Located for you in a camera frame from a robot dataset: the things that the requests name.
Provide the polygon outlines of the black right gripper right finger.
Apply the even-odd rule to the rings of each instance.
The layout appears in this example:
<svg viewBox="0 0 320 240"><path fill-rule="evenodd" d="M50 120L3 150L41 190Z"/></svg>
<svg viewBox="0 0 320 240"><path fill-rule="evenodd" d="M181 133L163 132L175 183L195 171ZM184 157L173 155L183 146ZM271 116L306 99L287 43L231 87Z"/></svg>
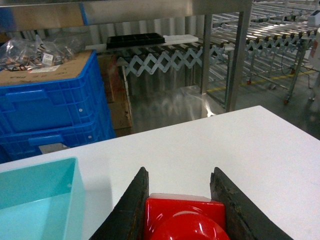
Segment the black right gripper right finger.
<svg viewBox="0 0 320 240"><path fill-rule="evenodd" d="M211 199L225 205L225 230L231 240L291 240L219 168L210 176Z"/></svg>

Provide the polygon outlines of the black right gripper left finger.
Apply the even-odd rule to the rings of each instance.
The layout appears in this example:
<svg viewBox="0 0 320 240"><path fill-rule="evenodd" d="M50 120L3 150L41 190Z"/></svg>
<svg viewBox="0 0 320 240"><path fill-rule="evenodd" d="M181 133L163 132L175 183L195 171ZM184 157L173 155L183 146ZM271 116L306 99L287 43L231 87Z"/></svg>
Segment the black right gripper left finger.
<svg viewBox="0 0 320 240"><path fill-rule="evenodd" d="M150 196L149 173L141 167L91 240L142 240L145 203Z"/></svg>

